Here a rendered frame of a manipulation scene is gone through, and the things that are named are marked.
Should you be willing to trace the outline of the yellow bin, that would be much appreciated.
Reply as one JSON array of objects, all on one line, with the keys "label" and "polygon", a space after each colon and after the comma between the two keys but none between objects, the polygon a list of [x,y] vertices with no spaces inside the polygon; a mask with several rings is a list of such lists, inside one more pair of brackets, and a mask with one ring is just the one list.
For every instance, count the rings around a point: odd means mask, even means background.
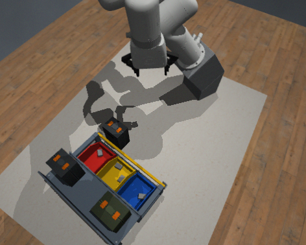
[{"label": "yellow bin", "polygon": [[[115,168],[116,163],[121,164],[123,167],[121,170]],[[117,192],[126,181],[135,174],[135,170],[123,161],[120,157],[115,157],[110,160],[101,168],[97,175],[104,180],[115,192]],[[120,183],[118,182],[119,177],[125,176],[124,180]]]}]

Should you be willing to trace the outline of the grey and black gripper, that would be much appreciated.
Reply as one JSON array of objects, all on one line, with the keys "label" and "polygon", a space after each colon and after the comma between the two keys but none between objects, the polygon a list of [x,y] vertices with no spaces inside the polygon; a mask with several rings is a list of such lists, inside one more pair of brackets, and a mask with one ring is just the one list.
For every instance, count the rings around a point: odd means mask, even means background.
[{"label": "grey and black gripper", "polygon": [[[165,76],[169,68],[178,59],[178,54],[167,51],[165,39],[161,33],[161,40],[157,46],[151,49],[140,49],[130,40],[130,52],[121,58],[121,61],[131,67],[139,77],[140,69],[165,68]],[[167,58],[169,57],[169,59]],[[132,60],[130,60],[132,59]]]}]

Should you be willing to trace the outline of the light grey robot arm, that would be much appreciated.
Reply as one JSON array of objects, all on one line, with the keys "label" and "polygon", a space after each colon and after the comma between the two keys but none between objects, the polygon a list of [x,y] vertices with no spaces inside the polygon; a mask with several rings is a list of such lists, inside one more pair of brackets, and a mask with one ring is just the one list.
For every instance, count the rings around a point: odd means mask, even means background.
[{"label": "light grey robot arm", "polygon": [[[107,11],[125,7],[130,26],[130,32],[126,32],[126,38],[131,38],[135,46],[140,49],[151,49],[157,46],[162,33],[166,46],[177,53],[182,61],[177,60],[180,67],[193,69],[202,63],[205,49],[200,40],[203,34],[199,33],[195,39],[196,35],[193,34],[192,37],[183,26],[197,12],[196,0],[98,1]],[[180,28],[175,31],[179,26]]]}]

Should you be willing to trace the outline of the dark grey shelf rack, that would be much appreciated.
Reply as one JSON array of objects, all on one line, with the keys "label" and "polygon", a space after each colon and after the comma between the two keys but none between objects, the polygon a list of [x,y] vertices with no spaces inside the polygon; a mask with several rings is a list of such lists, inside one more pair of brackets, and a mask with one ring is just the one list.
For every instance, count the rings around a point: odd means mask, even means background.
[{"label": "dark grey shelf rack", "polygon": [[[125,161],[120,155],[118,155],[110,147],[104,144],[101,141],[98,133],[103,135],[102,132],[98,130],[73,153],[69,152],[69,155],[74,158],[85,171],[85,175],[83,175],[83,177],[81,177],[72,187],[67,184],[63,179],[61,179],[61,177],[59,177],[59,175],[57,175],[53,170],[51,170],[46,176],[43,175],[40,171],[38,171],[38,173],[109,245],[122,245],[121,241],[123,240],[123,238],[131,230],[131,228],[137,221],[140,222],[142,220],[142,218],[146,215],[149,209],[154,205],[156,200],[163,193],[163,190],[166,189],[167,184],[164,181],[162,182],[165,185],[164,188],[162,184],[157,186],[152,183],[147,177],[145,177],[137,169],[131,166],[131,164]],[[107,185],[83,162],[81,162],[81,160],[77,158],[94,141],[95,143],[101,142],[114,154],[116,154],[116,156],[119,156],[123,161],[125,161],[134,170],[136,170],[136,173],[140,173],[149,182],[151,182],[157,187],[157,189],[152,193],[152,195],[144,203],[144,205],[139,211],[135,210],[126,200],[124,200],[120,195],[118,195],[109,185]],[[54,185],[52,185],[49,180]],[[90,210],[104,196],[107,191],[110,191],[114,195],[114,197],[116,197],[122,204],[124,204],[130,210],[132,214],[117,233],[113,232],[109,227],[107,227]],[[96,228],[89,221],[91,221]]]}]

